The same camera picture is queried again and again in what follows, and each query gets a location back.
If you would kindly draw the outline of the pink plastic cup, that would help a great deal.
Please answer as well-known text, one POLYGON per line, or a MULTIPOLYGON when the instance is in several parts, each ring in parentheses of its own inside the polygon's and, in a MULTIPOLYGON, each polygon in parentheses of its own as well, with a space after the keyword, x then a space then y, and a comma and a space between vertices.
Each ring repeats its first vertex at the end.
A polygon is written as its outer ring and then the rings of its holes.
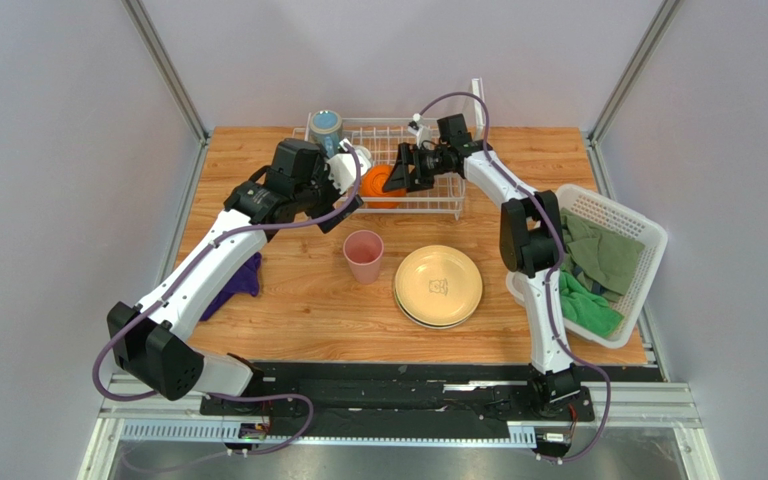
POLYGON ((382 238, 370 230, 352 232, 343 243, 344 257, 355 280, 361 284, 371 284, 378 279, 383 253, 382 238))

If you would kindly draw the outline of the yellow plate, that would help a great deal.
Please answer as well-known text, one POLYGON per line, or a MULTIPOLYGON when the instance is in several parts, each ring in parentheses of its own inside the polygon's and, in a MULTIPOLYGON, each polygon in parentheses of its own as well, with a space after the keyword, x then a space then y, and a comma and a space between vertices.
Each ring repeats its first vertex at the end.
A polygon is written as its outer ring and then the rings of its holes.
POLYGON ((393 291, 410 313, 429 323, 458 320, 476 311, 483 280, 475 262, 448 246, 419 248, 399 265, 393 291))

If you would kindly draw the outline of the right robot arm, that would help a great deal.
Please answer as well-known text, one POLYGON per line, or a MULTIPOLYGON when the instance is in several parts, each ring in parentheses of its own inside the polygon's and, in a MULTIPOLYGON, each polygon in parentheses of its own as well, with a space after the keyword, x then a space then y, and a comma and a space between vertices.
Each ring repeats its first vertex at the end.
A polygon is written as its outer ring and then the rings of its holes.
POLYGON ((539 415, 566 412, 581 392, 581 376, 565 333, 560 266, 565 249, 560 206, 551 190, 518 179, 486 139, 470 133, 463 115, 442 117, 433 134, 420 114, 408 123, 415 142, 399 144, 383 187, 390 192, 429 190, 437 177, 458 174, 500 210, 499 250, 509 289, 522 300, 531 332, 535 374, 532 407, 539 415))

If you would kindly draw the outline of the white green-rimmed plate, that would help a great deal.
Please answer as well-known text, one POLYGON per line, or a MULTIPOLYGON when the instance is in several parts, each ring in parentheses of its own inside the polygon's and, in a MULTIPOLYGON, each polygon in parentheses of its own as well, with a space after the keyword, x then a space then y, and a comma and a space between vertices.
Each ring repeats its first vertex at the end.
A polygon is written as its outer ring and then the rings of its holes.
POLYGON ((418 317, 416 317, 415 315, 410 313, 408 311, 408 309, 404 306, 402 300, 400 299, 400 297, 397 294, 394 294, 394 301, 395 301, 395 304, 398 306, 399 310, 402 312, 402 314, 406 318, 408 318, 409 320, 411 320, 412 322, 414 322, 415 324, 417 324, 419 326, 422 326, 424 328, 434 329, 434 330, 446 330, 446 329, 455 328, 455 327, 465 323, 475 313, 475 311, 472 310, 472 311, 469 311, 466 315, 464 315, 462 318, 460 318, 458 320, 447 320, 447 321, 444 321, 444 322, 437 322, 437 323, 432 322, 432 323, 429 323, 427 321, 423 321, 423 320, 419 319, 418 317))

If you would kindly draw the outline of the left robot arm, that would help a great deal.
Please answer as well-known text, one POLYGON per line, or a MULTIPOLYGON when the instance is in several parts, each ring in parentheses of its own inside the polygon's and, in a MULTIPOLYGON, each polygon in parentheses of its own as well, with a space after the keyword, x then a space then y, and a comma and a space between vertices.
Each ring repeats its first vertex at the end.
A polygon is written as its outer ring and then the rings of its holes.
POLYGON ((270 164, 238 185, 195 249, 133 306, 108 313, 107 354, 150 395, 177 400, 190 392, 240 396, 255 368, 235 354, 201 352, 188 344, 202 316, 240 268, 281 230, 305 226, 327 233, 358 209, 359 187, 371 167, 368 151, 348 140, 329 156, 323 147, 288 138, 270 164))

